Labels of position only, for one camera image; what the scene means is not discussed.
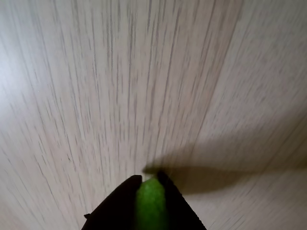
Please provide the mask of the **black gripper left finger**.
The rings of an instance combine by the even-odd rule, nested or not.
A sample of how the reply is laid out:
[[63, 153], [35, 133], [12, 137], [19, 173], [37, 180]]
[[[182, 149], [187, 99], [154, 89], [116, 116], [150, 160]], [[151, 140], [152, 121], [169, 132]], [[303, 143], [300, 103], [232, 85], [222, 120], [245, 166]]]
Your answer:
[[92, 213], [84, 215], [82, 230], [133, 229], [135, 197], [141, 183], [141, 175], [126, 179]]

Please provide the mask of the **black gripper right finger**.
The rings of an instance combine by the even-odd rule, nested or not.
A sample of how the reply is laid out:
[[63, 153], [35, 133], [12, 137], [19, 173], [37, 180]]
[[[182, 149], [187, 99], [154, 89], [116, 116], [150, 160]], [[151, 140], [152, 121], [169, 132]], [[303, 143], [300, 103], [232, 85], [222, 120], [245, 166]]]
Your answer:
[[207, 230], [167, 174], [163, 171], [159, 171], [157, 173], [157, 178], [165, 189], [166, 209], [169, 216], [169, 229]]

